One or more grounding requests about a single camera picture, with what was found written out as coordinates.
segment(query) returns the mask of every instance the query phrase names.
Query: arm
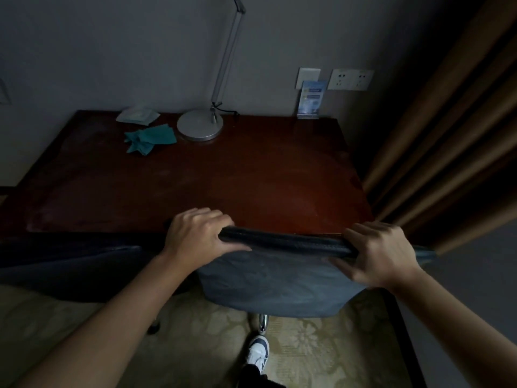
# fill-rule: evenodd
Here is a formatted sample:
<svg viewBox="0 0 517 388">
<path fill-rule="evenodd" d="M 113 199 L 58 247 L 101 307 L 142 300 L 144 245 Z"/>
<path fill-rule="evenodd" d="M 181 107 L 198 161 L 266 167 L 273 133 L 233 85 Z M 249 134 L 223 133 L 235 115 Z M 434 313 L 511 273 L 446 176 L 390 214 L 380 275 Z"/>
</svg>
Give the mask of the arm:
<svg viewBox="0 0 517 388">
<path fill-rule="evenodd" d="M 379 222 L 357 223 L 344 237 L 359 250 L 355 265 L 331 262 L 348 278 L 385 287 L 404 302 L 472 386 L 515 386 L 517 346 L 420 268 L 402 229 Z"/>
<path fill-rule="evenodd" d="M 115 387 L 147 328 L 180 283 L 224 253 L 250 250 L 219 240 L 221 229 L 230 225 L 228 215 L 209 208 L 177 215 L 161 254 L 15 387 Z"/>
</svg>

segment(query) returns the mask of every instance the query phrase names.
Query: silver lamp base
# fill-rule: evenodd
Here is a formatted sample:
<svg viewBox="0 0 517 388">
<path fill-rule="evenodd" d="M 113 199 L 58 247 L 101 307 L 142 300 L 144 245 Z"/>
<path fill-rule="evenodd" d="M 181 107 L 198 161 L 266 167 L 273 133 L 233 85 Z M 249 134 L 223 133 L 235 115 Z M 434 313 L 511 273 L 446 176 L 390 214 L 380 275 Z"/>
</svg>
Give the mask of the silver lamp base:
<svg viewBox="0 0 517 388">
<path fill-rule="evenodd" d="M 216 137 L 223 128 L 223 118 L 216 114 L 214 123 L 213 117 L 214 114 L 210 110 L 192 110 L 179 117 L 176 126 L 187 140 L 205 142 Z"/>
</svg>

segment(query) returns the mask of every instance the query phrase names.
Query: chair leg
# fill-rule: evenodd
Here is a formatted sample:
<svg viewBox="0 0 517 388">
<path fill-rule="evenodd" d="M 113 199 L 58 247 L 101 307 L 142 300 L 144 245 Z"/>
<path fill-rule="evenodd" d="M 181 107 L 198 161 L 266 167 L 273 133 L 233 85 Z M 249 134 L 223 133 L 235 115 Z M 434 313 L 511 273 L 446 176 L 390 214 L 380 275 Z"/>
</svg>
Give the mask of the chair leg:
<svg viewBox="0 0 517 388">
<path fill-rule="evenodd" d="M 266 334 L 267 325 L 269 323 L 269 316 L 268 314 L 259 314 L 258 315 L 258 332 L 260 335 Z"/>
</svg>

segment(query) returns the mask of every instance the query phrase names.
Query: wall outlet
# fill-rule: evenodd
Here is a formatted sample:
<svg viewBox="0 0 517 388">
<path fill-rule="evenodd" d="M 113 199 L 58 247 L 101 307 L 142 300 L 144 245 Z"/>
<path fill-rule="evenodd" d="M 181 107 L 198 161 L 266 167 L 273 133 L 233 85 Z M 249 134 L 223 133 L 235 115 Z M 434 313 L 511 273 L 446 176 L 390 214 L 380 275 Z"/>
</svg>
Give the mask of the wall outlet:
<svg viewBox="0 0 517 388">
<path fill-rule="evenodd" d="M 356 78 L 351 84 L 350 90 L 352 91 L 366 91 L 372 81 L 373 74 L 375 71 L 359 69 L 356 74 Z"/>
<path fill-rule="evenodd" d="M 321 69 L 319 68 L 300 68 L 298 70 L 298 78 L 296 79 L 296 90 L 301 90 L 301 86 L 305 80 L 317 82 L 320 78 Z"/>
<path fill-rule="evenodd" d="M 327 90 L 366 91 L 374 73 L 365 69 L 333 69 Z"/>
<path fill-rule="evenodd" d="M 354 69 L 333 69 L 328 81 L 327 90 L 349 90 Z"/>
</svg>

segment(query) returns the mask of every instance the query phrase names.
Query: forearm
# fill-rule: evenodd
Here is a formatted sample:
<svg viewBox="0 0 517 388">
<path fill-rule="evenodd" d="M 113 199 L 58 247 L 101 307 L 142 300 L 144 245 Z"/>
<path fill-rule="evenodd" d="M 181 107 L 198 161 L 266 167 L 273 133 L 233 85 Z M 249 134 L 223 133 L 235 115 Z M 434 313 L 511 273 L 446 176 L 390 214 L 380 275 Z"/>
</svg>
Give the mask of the forearm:
<svg viewBox="0 0 517 388">
<path fill-rule="evenodd" d="M 422 270 L 391 289 L 427 326 L 474 386 L 517 381 L 517 346 Z"/>
<path fill-rule="evenodd" d="M 116 386 L 147 328 L 188 274 L 157 256 L 16 387 Z"/>
</svg>

